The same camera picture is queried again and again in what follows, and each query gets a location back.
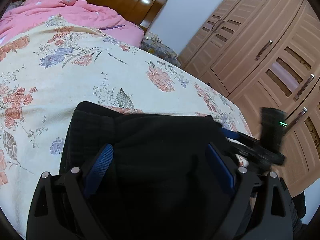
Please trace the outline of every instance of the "blue gripper pad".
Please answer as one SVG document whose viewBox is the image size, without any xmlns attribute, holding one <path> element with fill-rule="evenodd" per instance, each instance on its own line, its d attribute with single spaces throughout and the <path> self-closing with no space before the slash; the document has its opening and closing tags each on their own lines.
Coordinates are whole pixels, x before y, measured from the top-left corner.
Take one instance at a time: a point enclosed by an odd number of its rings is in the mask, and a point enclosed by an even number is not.
<svg viewBox="0 0 320 240">
<path fill-rule="evenodd" d="M 233 197 L 235 194 L 235 178 L 210 144 L 206 148 L 205 157 L 222 191 Z"/>
</svg>

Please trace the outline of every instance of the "bedside table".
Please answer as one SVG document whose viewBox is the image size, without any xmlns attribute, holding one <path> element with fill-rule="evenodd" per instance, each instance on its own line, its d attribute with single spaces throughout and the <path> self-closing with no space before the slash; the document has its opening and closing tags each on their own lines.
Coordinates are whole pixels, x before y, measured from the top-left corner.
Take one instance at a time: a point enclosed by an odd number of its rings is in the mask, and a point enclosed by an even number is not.
<svg viewBox="0 0 320 240">
<path fill-rule="evenodd" d="M 170 49 L 166 45 L 159 43 L 157 41 L 153 41 L 151 39 L 143 38 L 141 42 L 140 49 L 149 52 L 150 54 L 153 54 L 160 59 L 165 60 L 166 62 L 171 63 L 172 65 L 175 65 L 176 67 L 180 67 L 181 63 L 177 59 L 177 54 L 173 51 L 173 49 Z"/>
</svg>

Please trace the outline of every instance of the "drawer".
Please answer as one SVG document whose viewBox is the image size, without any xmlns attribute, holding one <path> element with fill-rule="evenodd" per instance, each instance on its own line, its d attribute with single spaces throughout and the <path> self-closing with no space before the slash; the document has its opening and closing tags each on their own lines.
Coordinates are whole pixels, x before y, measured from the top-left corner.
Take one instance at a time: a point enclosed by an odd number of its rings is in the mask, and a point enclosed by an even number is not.
<svg viewBox="0 0 320 240">
<path fill-rule="evenodd" d="M 207 72 L 204 73 L 200 80 L 225 97 L 227 97 L 230 94 L 211 68 L 209 68 Z"/>
</svg>

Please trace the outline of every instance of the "wardrobe door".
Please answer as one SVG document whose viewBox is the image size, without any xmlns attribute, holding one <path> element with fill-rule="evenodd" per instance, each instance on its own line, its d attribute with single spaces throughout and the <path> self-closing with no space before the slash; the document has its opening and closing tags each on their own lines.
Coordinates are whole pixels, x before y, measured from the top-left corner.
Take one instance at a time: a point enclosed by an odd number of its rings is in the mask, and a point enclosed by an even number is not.
<svg viewBox="0 0 320 240">
<path fill-rule="evenodd" d="M 302 1 L 268 0 L 245 30 L 211 66 L 229 93 L 270 53 L 295 18 Z"/>
<path fill-rule="evenodd" d="M 320 21 L 306 0 L 281 40 L 251 75 L 229 96 L 254 137 L 260 132 L 260 108 L 290 115 L 320 77 Z"/>
<path fill-rule="evenodd" d="M 214 28 L 210 37 L 184 70 L 201 78 L 213 62 L 232 44 L 267 0 L 241 0 Z"/>
<path fill-rule="evenodd" d="M 296 196 L 320 177 L 320 82 L 285 121 L 281 153 L 287 159 L 277 167 L 291 196 Z"/>
<path fill-rule="evenodd" d="M 181 63 L 181 68 L 184 68 L 189 60 L 194 56 L 201 45 L 208 39 L 216 24 L 219 24 L 234 6 L 240 0 L 223 0 L 222 3 L 215 9 L 210 17 L 204 22 L 198 32 L 189 41 L 183 51 L 179 54 L 178 60 Z"/>
</svg>

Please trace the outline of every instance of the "black trousers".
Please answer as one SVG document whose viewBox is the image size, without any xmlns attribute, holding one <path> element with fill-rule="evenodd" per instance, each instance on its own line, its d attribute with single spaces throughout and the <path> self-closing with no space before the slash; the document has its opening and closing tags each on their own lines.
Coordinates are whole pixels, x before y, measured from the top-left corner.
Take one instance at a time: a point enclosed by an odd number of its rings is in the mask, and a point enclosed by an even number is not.
<svg viewBox="0 0 320 240">
<path fill-rule="evenodd" d="M 113 161 L 89 204 L 114 240 L 208 239 L 231 200 L 204 155 L 210 142 L 229 149 L 220 127 L 210 116 L 122 115 L 82 102 L 68 129 L 60 173 L 74 166 L 88 170 L 110 143 Z M 248 205 L 244 224 L 250 215 Z"/>
</svg>

